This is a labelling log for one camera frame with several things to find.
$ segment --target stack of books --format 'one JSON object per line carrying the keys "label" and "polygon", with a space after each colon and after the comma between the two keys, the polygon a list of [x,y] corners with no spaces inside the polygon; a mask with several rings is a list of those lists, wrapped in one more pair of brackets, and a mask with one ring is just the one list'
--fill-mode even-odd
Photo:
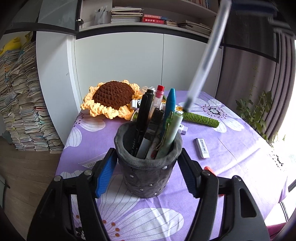
{"label": "stack of books", "polygon": [[187,0],[188,2],[193,2],[203,6],[205,8],[209,8],[209,1],[208,0]]}
{"label": "stack of books", "polygon": [[190,21],[183,21],[181,23],[178,23],[178,26],[180,28],[185,28],[194,32],[198,32],[207,36],[210,36],[212,29],[202,23],[194,23]]}
{"label": "stack of books", "polygon": [[28,43],[9,64],[6,52],[0,58],[0,80],[6,76],[6,94],[0,97],[0,110],[6,130],[17,149],[61,153],[62,144],[42,95],[36,61],[36,43]]}
{"label": "stack of books", "polygon": [[113,7],[111,9],[111,23],[138,23],[142,16],[141,8]]}
{"label": "stack of books", "polygon": [[166,17],[157,16],[157,15],[150,15],[150,14],[144,14],[143,18],[142,18],[143,23],[165,24],[165,21],[171,21],[171,20]]}

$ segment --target table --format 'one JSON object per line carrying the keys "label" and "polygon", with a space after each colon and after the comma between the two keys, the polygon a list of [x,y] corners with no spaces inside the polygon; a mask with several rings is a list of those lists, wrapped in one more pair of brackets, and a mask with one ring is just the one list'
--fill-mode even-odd
{"label": "table", "polygon": [[[182,106],[186,91],[176,91],[176,104]],[[218,128],[183,121],[188,127],[182,135],[183,147],[192,160],[202,168],[209,166],[217,176],[231,178],[239,175],[253,195],[265,219],[271,209],[285,198],[287,172],[285,165],[272,148],[247,123],[218,100],[202,92],[192,112],[220,121]],[[88,163],[100,160],[110,147],[118,127],[126,120],[112,120],[103,115],[91,117],[81,111],[60,158],[57,175],[74,177],[87,168]],[[195,138],[204,138],[210,158],[202,159]],[[184,240],[193,220],[198,199],[187,191],[178,163],[162,194],[140,199],[130,193],[116,166],[107,192],[97,204],[111,240]],[[77,199],[72,195],[76,230],[83,236]],[[211,238],[219,234],[223,197],[218,206]]]}

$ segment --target crocheted stem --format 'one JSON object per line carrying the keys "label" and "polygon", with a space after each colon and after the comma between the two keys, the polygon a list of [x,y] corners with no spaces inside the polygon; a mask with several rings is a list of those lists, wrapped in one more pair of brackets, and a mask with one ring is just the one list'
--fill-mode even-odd
{"label": "crocheted stem", "polygon": [[199,124],[211,126],[211,127],[214,127],[214,128],[219,126],[219,121],[217,121],[215,119],[212,119],[212,118],[202,116],[202,115],[197,115],[197,114],[194,114],[194,113],[184,112],[183,119],[187,120],[187,121],[192,121],[192,122],[196,122],[196,123],[199,123]]}

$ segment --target red book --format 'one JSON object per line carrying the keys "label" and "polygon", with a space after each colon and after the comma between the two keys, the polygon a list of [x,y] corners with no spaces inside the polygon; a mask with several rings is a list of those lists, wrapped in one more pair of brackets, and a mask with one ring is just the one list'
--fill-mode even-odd
{"label": "red book", "polygon": [[155,18],[155,19],[161,19],[161,16],[157,15],[150,15],[150,14],[144,14],[143,18]]}
{"label": "red book", "polygon": [[160,24],[165,23],[164,20],[155,19],[155,18],[142,18],[142,22],[144,22],[144,23],[160,23]]}

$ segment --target yellow plush toy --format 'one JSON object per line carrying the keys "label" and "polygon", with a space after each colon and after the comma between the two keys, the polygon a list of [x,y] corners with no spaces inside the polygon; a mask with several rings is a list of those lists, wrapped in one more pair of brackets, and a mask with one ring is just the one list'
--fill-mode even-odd
{"label": "yellow plush toy", "polygon": [[127,80],[113,80],[99,83],[97,87],[91,86],[81,109],[89,109],[89,114],[93,117],[103,114],[109,119],[118,116],[129,121],[134,112],[130,109],[130,101],[141,98],[140,87],[137,84],[130,84]]}
{"label": "yellow plush toy", "polygon": [[2,49],[0,49],[0,56],[4,54],[7,50],[20,49],[21,46],[22,46],[22,43],[20,41],[20,37],[16,37],[10,40],[7,44],[5,44]]}

